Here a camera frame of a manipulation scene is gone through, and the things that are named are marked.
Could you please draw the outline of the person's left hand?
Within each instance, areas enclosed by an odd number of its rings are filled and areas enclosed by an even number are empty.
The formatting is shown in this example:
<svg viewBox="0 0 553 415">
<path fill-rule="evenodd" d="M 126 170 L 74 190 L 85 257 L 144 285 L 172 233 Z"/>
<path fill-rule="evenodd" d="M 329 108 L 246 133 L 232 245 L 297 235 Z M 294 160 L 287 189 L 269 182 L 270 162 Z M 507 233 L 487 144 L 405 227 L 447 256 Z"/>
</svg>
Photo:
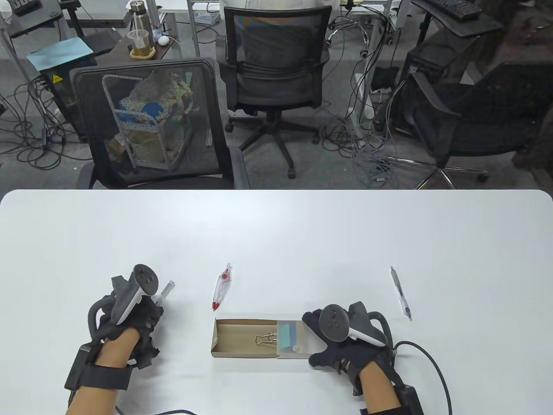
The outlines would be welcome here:
<svg viewBox="0 0 553 415">
<path fill-rule="evenodd" d="M 116 340 L 125 330 L 135 329 L 140 339 L 130 354 L 130 361 L 138 369 L 152 365 L 159 350 L 153 345 L 151 334 L 163 314 L 163 308 L 153 300 L 158 287 L 154 274 L 133 273 L 127 279 L 122 275 L 112 278 L 111 294 L 93 303 L 88 312 L 91 342 L 87 362 L 93 362 L 98 356 L 105 340 Z"/>
</svg>

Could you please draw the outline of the person's right hand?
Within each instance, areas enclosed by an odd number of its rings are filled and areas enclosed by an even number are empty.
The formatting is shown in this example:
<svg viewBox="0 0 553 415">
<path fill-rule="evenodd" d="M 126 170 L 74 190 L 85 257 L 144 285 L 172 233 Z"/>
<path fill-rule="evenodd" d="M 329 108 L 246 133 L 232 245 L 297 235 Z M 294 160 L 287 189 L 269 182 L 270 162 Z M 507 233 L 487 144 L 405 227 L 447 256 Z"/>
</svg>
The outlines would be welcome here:
<svg viewBox="0 0 553 415">
<path fill-rule="evenodd" d="M 351 304 L 347 310 L 330 304 L 322 310 L 305 312 L 302 322 L 326 344 L 324 351 L 308 358 L 309 364 L 345 373 L 355 396 L 363 394 L 361 371 L 372 362 L 395 387 L 405 387 L 394 368 L 393 338 L 382 313 L 368 312 L 362 302 Z"/>
</svg>

